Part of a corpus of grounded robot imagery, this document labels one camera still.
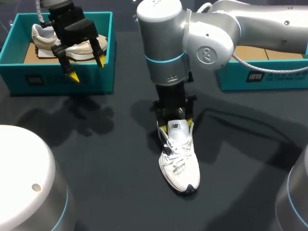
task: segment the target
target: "new balance sneaker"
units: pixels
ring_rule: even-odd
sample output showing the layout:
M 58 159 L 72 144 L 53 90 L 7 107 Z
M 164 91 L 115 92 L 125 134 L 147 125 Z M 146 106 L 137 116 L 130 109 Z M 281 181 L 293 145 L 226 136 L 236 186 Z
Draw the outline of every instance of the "new balance sneaker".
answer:
M 60 43 L 52 27 L 42 28 L 38 24 L 32 26 L 32 40 L 36 46 L 39 58 L 55 58 L 51 51 L 54 44 Z M 97 40 L 103 51 L 107 50 L 108 41 L 105 36 L 99 35 Z M 76 44 L 65 49 L 66 56 L 75 61 L 94 59 L 93 50 L 89 41 Z
M 158 128 L 163 143 L 160 169 L 168 183 L 181 193 L 194 192 L 200 183 L 199 164 L 193 148 L 193 123 L 186 119 L 171 120 L 167 132 Z

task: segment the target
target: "new balance logo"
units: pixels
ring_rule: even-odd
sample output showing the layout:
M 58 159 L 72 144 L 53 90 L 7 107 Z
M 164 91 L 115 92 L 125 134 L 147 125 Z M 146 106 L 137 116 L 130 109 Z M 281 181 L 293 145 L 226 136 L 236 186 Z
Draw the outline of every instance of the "new balance logo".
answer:
M 172 128 L 172 129 L 175 129 L 175 128 L 178 128 L 178 127 L 179 127 L 178 124 L 173 124 L 173 125 L 171 125 L 171 128 Z

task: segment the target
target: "yellow gripper tip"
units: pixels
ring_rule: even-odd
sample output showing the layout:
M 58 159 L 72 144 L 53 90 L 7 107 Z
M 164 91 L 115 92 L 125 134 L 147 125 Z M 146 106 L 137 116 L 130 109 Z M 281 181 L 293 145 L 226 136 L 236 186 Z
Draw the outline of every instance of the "yellow gripper tip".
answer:
M 70 76 L 73 80 L 75 80 L 75 81 L 77 81 L 77 82 L 79 83 L 79 78 L 78 78 L 78 76 L 77 76 L 77 74 L 76 74 L 75 71 L 74 71 L 73 73 L 69 74 L 69 76 Z
M 104 55 L 102 55 L 102 56 L 100 57 L 100 61 L 101 61 L 101 63 L 102 63 L 102 67 L 104 67 Z

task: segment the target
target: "brown cardboard insert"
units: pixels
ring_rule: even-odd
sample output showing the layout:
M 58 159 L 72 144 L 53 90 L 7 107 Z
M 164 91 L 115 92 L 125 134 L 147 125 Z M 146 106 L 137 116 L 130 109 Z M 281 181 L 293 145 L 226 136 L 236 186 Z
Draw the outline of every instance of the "brown cardboard insert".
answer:
M 71 63 L 95 63 L 96 61 L 88 60 L 88 61 L 73 61 L 70 60 Z M 33 43 L 29 44 L 28 51 L 26 53 L 26 57 L 24 60 L 24 64 L 56 64 L 59 63 L 57 58 L 50 59 L 39 59 L 37 54 L 35 53 L 35 45 Z
M 247 46 L 237 46 L 235 54 L 244 61 L 303 59 L 301 54 L 277 52 Z

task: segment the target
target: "shoe sole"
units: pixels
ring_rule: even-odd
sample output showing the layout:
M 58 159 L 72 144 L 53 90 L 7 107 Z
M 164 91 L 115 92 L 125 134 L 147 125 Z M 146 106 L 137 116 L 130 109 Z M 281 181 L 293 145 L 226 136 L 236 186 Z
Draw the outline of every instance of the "shoe sole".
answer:
M 39 59 L 56 58 L 53 55 L 52 51 L 49 51 L 49 50 L 42 50 L 42 49 L 36 48 L 36 54 L 37 54 Z M 94 59 L 94 55 L 93 54 L 74 54 L 74 53 L 66 52 L 66 56 L 70 60 L 73 60 L 75 62 L 77 62 L 77 61 L 89 61 L 89 60 L 93 60 Z

